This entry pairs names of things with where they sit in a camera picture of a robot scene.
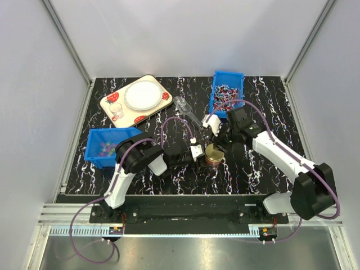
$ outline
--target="white panel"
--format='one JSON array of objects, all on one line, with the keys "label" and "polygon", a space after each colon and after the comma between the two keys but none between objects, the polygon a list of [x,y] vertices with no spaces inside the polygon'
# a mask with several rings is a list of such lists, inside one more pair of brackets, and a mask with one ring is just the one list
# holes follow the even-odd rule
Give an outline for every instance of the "white panel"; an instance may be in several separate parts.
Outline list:
[{"label": "white panel", "polygon": [[326,0],[52,0],[92,77],[286,75]]},{"label": "white panel", "polygon": [[291,81],[317,163],[332,166],[341,217],[360,263],[360,2],[338,1]]},{"label": "white panel", "polygon": [[22,269],[86,91],[40,1],[0,2],[1,269]]}]

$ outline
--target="blue plastic container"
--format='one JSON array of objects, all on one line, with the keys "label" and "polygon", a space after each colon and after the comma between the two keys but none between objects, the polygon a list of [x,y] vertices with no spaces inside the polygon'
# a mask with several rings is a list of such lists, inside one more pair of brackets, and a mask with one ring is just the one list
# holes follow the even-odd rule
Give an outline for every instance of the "blue plastic container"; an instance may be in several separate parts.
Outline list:
[{"label": "blue plastic container", "polygon": [[101,156],[104,144],[118,145],[120,142],[140,134],[137,128],[100,128],[90,129],[84,160],[91,161],[96,168],[115,167],[114,152],[111,156]]},{"label": "blue plastic container", "polygon": [[[228,85],[230,88],[237,88],[237,97],[239,99],[243,98],[243,89],[244,89],[244,74],[243,73],[235,73],[235,72],[227,72],[216,70],[213,78],[213,90],[210,96],[210,108],[209,113],[213,111],[213,103],[214,103],[214,93],[216,86]],[[243,106],[244,103],[238,102],[234,105],[234,108],[238,108]],[[227,119],[227,115],[225,111],[217,111],[215,114],[220,118]]]}]

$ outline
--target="black marble table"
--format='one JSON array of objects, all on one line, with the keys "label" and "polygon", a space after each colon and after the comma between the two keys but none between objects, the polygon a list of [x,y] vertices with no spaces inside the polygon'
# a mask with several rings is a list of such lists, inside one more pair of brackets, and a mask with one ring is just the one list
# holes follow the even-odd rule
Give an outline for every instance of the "black marble table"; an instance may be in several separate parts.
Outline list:
[{"label": "black marble table", "polygon": [[[87,137],[91,128],[113,128],[111,121],[100,108],[101,98],[116,91],[138,78],[98,78],[89,102],[88,110],[76,150],[73,166],[67,183],[68,195],[98,195],[104,193],[110,183],[114,168],[97,169],[89,161],[84,161]],[[166,77],[157,80],[173,95],[182,96],[192,106],[194,114],[202,119],[209,111],[209,97],[212,91],[212,77]],[[294,151],[304,155],[290,105],[280,77],[250,76],[244,81],[244,99],[255,104],[263,112],[274,134]],[[256,122],[260,117],[249,106],[247,114]],[[200,133],[191,121],[181,116],[172,104],[153,115],[136,127],[149,134],[155,134],[160,143],[162,122],[170,116],[180,116],[190,123],[195,137],[200,143],[209,143],[207,130]],[[165,128],[164,147],[174,143],[189,146],[186,127],[179,121],[171,121]],[[128,194],[165,195],[165,194],[265,194],[291,190],[291,183],[276,166],[253,150],[234,145],[225,155],[218,168],[208,168],[195,174],[187,166],[176,168],[171,179],[162,181],[149,169],[136,175]]]}]

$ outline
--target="white plate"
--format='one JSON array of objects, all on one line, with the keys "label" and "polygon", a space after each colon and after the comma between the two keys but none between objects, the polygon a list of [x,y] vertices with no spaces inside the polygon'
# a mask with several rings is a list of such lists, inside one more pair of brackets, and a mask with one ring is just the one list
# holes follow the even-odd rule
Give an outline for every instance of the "white plate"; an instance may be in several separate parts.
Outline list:
[{"label": "white plate", "polygon": [[163,96],[161,86],[149,80],[130,85],[124,94],[125,104],[137,111],[146,111],[160,103]]}]

